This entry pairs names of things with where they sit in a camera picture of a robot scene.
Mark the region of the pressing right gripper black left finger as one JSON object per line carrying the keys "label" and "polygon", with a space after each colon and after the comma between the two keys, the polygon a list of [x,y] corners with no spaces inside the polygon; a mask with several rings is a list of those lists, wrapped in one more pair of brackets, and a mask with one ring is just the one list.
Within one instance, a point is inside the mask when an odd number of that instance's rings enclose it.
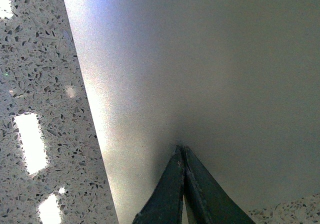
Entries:
{"label": "pressing right gripper black left finger", "polygon": [[152,195],[136,214],[133,223],[182,223],[185,176],[182,150],[181,146],[176,147]]}

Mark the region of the pressing right gripper black right finger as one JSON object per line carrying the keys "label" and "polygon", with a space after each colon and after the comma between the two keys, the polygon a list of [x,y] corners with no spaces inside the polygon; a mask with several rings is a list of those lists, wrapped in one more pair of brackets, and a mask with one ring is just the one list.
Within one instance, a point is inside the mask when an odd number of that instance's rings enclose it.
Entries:
{"label": "pressing right gripper black right finger", "polygon": [[254,223],[227,195],[192,150],[188,146],[183,150],[188,219],[195,223]]}

